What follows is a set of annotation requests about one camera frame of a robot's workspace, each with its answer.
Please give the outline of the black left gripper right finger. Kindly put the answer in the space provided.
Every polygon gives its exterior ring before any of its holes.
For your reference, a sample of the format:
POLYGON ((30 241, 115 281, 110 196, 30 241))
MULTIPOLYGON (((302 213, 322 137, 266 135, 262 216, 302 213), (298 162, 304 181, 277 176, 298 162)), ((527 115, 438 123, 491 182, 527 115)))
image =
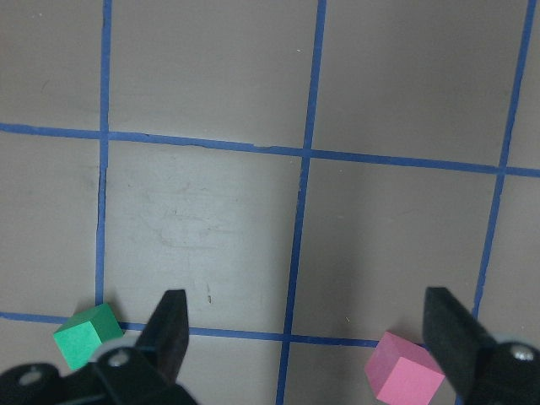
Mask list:
POLYGON ((459 397, 468 397, 497 347, 493 336, 445 287, 424 294, 422 336, 459 397))

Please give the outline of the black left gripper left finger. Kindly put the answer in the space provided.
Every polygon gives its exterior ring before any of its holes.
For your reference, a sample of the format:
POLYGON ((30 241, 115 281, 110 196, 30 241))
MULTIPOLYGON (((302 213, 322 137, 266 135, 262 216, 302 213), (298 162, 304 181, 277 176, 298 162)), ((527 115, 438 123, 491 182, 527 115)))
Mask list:
POLYGON ((135 348, 170 384, 176 383, 189 344, 186 291, 166 290, 135 348))

